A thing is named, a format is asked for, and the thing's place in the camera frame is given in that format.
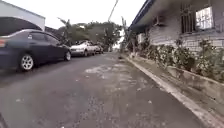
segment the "car door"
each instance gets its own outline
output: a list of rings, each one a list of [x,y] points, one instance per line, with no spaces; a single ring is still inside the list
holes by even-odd
[[[65,55],[65,48],[60,45],[60,41],[58,41],[55,37],[46,34],[47,40],[51,43],[51,51],[53,53],[53,57],[55,59],[63,58]]]
[[[52,55],[49,54],[51,44],[46,40],[43,33],[31,32],[28,38],[30,39],[30,49],[38,62],[46,62],[52,58]]]

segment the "sky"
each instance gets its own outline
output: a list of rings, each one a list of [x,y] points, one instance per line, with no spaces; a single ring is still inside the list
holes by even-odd
[[[63,24],[57,19],[68,20],[72,24],[108,20],[116,0],[4,0],[13,5],[32,11],[46,18],[45,25],[59,28]],[[119,0],[111,21],[122,24],[121,16],[130,25],[145,0]]]

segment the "street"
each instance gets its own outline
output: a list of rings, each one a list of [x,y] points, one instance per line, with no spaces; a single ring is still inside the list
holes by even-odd
[[[205,128],[118,54],[74,58],[27,73],[0,72],[9,128]]]

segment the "car window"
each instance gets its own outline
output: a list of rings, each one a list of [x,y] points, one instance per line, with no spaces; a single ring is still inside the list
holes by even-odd
[[[51,42],[53,45],[60,44],[60,42],[59,42],[57,39],[55,39],[54,37],[52,37],[52,36],[50,36],[50,35],[47,35],[47,40],[48,40],[49,42]]]
[[[37,41],[46,41],[45,35],[38,32],[31,33],[32,39]]]

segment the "house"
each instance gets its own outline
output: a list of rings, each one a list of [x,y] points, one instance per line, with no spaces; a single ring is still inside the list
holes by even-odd
[[[224,0],[146,0],[130,28],[154,45],[175,45],[182,39],[191,51],[209,40],[224,46]]]

